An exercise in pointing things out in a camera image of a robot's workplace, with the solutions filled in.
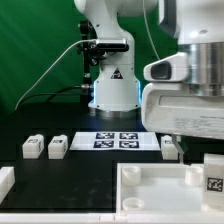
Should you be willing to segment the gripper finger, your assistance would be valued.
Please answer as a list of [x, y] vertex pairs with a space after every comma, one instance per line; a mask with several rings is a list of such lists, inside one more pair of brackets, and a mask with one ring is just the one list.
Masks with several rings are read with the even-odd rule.
[[172, 142], [173, 142], [175, 148], [178, 151], [178, 154], [179, 154], [179, 162], [181, 164], [183, 164], [184, 163], [184, 151], [183, 151], [183, 149], [181, 148], [181, 145], [180, 145], [181, 137], [178, 136], [178, 135], [172, 135]]

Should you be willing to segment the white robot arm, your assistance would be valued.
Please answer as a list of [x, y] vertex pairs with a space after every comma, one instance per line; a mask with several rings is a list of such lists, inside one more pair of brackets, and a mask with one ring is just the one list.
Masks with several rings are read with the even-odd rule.
[[[148, 131], [173, 140], [224, 140], [224, 0], [74, 0], [96, 32], [90, 52], [100, 62], [90, 108], [104, 115], [141, 110]], [[159, 8], [159, 25], [178, 40], [178, 51], [144, 67], [138, 87], [134, 39], [119, 16]]]

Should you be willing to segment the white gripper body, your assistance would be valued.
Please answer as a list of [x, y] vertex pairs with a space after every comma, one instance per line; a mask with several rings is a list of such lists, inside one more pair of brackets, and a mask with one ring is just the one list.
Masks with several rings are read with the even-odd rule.
[[224, 140], [224, 97], [198, 97], [182, 83], [150, 83], [141, 119], [147, 131]]

